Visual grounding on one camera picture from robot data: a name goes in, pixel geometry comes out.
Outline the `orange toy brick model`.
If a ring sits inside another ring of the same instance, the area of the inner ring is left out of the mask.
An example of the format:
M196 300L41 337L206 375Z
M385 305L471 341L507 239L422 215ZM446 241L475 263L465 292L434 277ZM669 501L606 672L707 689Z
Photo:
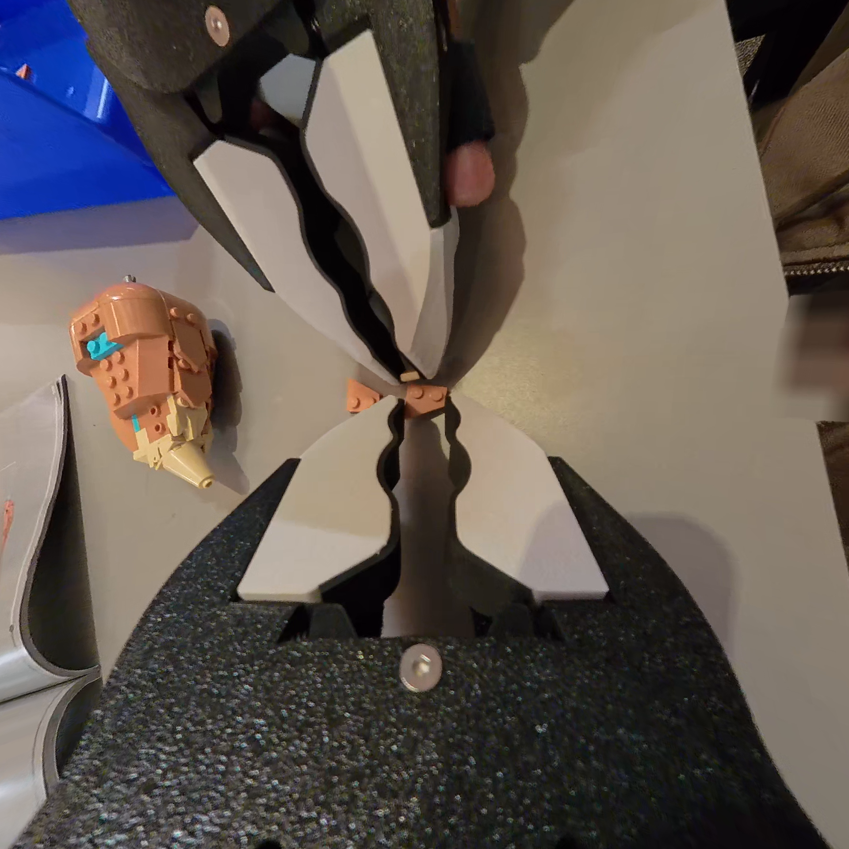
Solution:
M133 459L211 487L218 349L199 308L127 275L76 310L69 340L76 368L94 379Z

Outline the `blue plastic bin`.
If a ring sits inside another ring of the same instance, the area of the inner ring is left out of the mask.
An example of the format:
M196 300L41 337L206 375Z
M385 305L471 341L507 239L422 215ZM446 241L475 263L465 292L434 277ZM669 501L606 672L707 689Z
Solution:
M64 1L1 3L1 218L172 196Z

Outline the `grey instruction booklet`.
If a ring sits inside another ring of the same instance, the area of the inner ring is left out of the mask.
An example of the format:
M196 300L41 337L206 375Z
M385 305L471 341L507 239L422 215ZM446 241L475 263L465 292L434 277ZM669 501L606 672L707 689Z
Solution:
M1 416L1 842L58 783L101 686L65 378Z

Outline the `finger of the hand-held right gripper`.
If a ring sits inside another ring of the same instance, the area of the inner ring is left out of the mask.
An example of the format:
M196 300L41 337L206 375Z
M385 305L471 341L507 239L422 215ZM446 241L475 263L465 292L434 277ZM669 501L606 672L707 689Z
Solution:
M324 58L305 112L306 153L356 227L396 347L436 376L451 333L459 219L431 228L370 29Z
M195 159L195 169L294 313L371 372L400 372L402 361L386 328L357 297L355 270L346 260L332 272L321 268L279 159L242 140L217 140Z

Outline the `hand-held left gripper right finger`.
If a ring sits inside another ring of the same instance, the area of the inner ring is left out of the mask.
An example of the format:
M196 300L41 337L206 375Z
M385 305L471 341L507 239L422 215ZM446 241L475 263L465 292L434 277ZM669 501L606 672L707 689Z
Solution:
M598 600L608 584L545 451L506 419L451 395L446 438L467 604Z

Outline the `person's right hand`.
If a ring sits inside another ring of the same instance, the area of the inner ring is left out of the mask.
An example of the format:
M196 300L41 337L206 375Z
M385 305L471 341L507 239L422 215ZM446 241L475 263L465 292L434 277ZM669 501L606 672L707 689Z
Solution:
M444 182L451 207L479 206L492 195L495 180L493 159L485 140L461 144L447 153Z

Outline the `grey desk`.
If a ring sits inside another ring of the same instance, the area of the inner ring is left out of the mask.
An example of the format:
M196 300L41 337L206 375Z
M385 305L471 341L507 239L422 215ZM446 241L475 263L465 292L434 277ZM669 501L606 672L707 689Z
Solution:
M784 780L847 847L847 569L818 432L773 370L787 293L724 2L486 2L497 192L461 217L459 390L562 457L684 581ZM125 274L233 337L208 494L132 461L70 313ZM67 374L103 672L164 580L344 419L356 365L174 197L2 222L2 409Z

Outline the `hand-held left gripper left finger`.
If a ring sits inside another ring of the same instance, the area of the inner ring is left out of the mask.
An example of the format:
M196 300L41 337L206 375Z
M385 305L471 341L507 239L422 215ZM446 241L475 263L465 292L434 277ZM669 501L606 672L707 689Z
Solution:
M384 398L303 452L239 583L240 600L321 602L387 550L394 497L381 465L402 420L402 400Z

